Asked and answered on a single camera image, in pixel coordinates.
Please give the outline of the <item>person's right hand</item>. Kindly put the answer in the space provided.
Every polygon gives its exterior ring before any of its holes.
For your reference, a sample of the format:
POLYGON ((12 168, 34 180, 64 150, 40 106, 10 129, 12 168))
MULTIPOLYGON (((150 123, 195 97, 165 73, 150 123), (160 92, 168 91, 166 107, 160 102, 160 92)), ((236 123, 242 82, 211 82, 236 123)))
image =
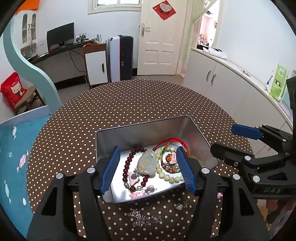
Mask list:
POLYGON ((272 224, 276 218, 285 212, 287 200, 267 199, 266 208, 268 209, 266 223, 272 224))

